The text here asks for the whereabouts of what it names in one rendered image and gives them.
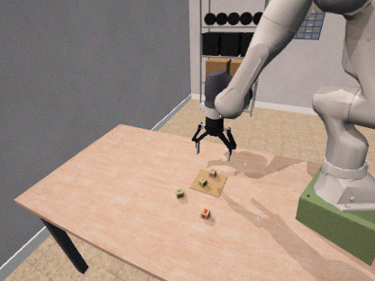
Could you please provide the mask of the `wooden letter block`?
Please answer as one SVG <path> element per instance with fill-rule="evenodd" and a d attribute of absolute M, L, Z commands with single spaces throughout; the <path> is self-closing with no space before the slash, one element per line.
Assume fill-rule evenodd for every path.
<path fill-rule="evenodd" d="M 215 175 L 216 175 L 216 169 L 212 169 L 212 168 L 210 168 L 210 170 L 209 170 L 209 177 L 215 177 Z"/>
<path fill-rule="evenodd" d="M 176 189 L 176 197 L 177 199 L 184 197 L 182 188 Z"/>
<path fill-rule="evenodd" d="M 208 220 L 209 215 L 210 215 L 210 210 L 206 209 L 206 208 L 203 208 L 201 213 L 200 213 L 200 217 Z"/>
<path fill-rule="evenodd" d="M 200 179 L 198 179 L 198 184 L 204 187 L 205 185 L 207 185 L 207 180 L 204 177 L 201 177 Z"/>

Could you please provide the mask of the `tan flat mat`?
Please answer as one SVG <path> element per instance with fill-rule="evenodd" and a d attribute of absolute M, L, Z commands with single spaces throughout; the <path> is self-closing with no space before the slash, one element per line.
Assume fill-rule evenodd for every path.
<path fill-rule="evenodd" d="M 219 197 L 223 189 L 224 182 L 227 179 L 227 176 L 220 175 L 217 173 L 215 177 L 209 177 L 208 175 L 209 171 L 200 169 L 190 188 L 209 195 Z M 205 185 L 204 187 L 198 184 L 198 179 L 200 179 L 201 177 L 204 177 L 207 180 L 207 185 Z"/>

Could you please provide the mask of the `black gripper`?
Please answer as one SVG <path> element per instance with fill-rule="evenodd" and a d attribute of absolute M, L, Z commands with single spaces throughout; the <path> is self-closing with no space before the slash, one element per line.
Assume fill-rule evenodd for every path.
<path fill-rule="evenodd" d="M 210 127 L 218 127 L 218 128 L 210 128 Z M 199 134 L 199 132 L 203 128 L 205 128 L 206 131 L 200 137 L 197 138 L 197 135 Z M 226 139 L 223 131 L 225 131 L 229 140 Z M 228 148 L 227 162 L 229 162 L 230 156 L 232 154 L 231 150 L 235 150 L 237 146 L 236 146 L 236 143 L 233 139 L 233 135 L 231 134 L 231 128 L 230 127 L 228 129 L 224 128 L 224 118 L 221 118 L 221 119 L 218 119 L 218 120 L 213 120 L 213 119 L 210 119 L 210 118 L 206 117 L 206 125 L 204 125 L 203 123 L 200 123 L 198 125 L 197 132 L 195 133 L 194 137 L 192 138 L 192 141 L 194 141 L 196 143 L 197 155 L 200 152 L 200 141 L 207 134 L 209 134 L 210 136 L 215 136 L 215 137 L 218 136 L 218 138 L 222 140 L 224 145 Z"/>

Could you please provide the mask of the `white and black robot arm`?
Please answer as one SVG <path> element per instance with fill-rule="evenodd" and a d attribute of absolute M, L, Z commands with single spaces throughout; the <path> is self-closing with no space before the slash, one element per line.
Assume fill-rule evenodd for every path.
<path fill-rule="evenodd" d="M 225 70 L 209 73 L 206 99 L 199 107 L 213 120 L 242 115 L 262 70 L 292 41 L 313 11 L 341 14 L 346 19 L 342 66 L 361 86 L 321 86 L 313 95 L 313 110 L 328 136 L 314 189 L 341 211 L 375 210 L 375 177 L 367 172 L 365 162 L 369 143 L 354 126 L 375 130 L 375 0 L 271 0 L 235 75 Z"/>

